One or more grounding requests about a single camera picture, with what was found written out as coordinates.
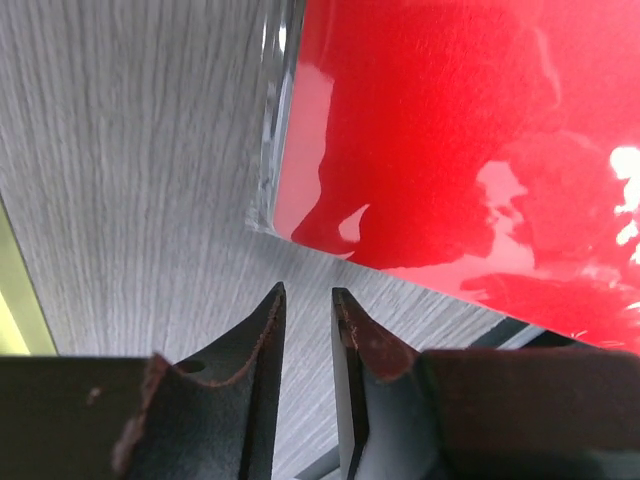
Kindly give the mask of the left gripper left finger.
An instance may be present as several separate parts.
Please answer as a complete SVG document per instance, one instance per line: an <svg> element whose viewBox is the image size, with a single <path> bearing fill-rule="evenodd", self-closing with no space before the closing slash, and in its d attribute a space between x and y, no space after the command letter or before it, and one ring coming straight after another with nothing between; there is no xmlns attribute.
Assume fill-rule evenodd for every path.
<svg viewBox="0 0 640 480"><path fill-rule="evenodd" d="M5 356L5 479L267 479L286 326L277 283L243 321L171 363Z"/></svg>

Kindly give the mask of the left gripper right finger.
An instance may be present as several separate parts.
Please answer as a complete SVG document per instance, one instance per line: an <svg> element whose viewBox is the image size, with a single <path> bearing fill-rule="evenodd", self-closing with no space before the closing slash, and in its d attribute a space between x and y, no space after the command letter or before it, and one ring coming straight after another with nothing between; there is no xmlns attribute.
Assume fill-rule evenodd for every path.
<svg viewBox="0 0 640 480"><path fill-rule="evenodd" d="M594 348L417 351L332 292L346 479L635 479L639 359Z"/></svg>

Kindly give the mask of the green metal drawer cabinet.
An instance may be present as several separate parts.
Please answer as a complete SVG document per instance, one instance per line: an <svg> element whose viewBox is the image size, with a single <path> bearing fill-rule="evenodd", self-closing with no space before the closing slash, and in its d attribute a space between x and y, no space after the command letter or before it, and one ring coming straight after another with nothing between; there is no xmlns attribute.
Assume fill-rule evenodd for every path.
<svg viewBox="0 0 640 480"><path fill-rule="evenodd" d="M4 202L1 202L1 354L58 355Z"/></svg>

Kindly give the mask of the red A4 folder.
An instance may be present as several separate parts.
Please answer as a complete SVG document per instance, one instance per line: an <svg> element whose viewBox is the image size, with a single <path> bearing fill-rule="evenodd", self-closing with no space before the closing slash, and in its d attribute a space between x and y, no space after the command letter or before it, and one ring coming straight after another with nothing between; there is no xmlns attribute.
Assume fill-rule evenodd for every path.
<svg viewBox="0 0 640 480"><path fill-rule="evenodd" d="M635 1L269 1L248 221L639 349Z"/></svg>

